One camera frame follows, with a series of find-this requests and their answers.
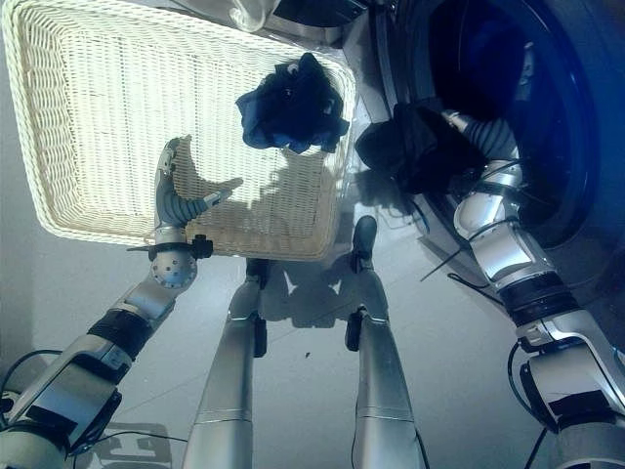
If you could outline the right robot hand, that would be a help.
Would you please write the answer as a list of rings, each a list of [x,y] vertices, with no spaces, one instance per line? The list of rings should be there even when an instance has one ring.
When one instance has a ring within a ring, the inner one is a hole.
[[[480,121],[468,114],[446,109],[444,120],[488,161],[517,161],[520,152],[513,130],[504,119]]]

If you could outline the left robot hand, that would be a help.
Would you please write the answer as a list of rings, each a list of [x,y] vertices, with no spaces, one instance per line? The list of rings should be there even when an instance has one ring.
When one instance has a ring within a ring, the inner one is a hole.
[[[167,142],[160,153],[154,175],[154,229],[183,230],[189,222],[232,196],[243,185],[242,178],[233,178],[199,197],[184,197],[175,187],[177,159],[190,147],[191,135]]]

